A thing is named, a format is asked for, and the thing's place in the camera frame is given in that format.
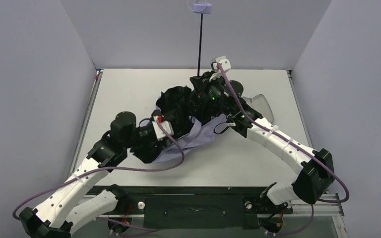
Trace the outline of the lilac black umbrella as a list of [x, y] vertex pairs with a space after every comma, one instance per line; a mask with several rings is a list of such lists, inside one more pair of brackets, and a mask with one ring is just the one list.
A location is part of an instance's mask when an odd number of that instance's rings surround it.
[[158, 155], [135, 155], [144, 163], [163, 162], [175, 159], [194, 147], [212, 141], [215, 126], [224, 121], [220, 115], [191, 115], [190, 94], [192, 89], [183, 86], [169, 88], [156, 101], [156, 109], [164, 120], [171, 123], [175, 142], [158, 140]]

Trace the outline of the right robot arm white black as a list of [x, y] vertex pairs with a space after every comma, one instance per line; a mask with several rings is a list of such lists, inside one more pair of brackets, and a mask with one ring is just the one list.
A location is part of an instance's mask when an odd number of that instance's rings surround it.
[[261, 194], [270, 204], [281, 205], [300, 199], [315, 204], [334, 182], [332, 155], [317, 151], [279, 130], [242, 97], [238, 81], [226, 82], [214, 71], [190, 78], [191, 106], [199, 119], [225, 116], [232, 129], [280, 158], [296, 175], [287, 184], [274, 182]]

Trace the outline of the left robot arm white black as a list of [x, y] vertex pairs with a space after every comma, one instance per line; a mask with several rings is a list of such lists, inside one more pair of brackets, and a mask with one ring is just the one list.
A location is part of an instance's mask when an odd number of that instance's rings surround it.
[[80, 200], [109, 173], [119, 169], [127, 158], [127, 150], [139, 142], [155, 139], [154, 127], [136, 126], [132, 112], [120, 112], [110, 130], [97, 141], [76, 171], [50, 196], [34, 208], [25, 207], [14, 213], [31, 238], [69, 238], [79, 228], [100, 215], [120, 209], [127, 193], [118, 185], [104, 188], [94, 198]]

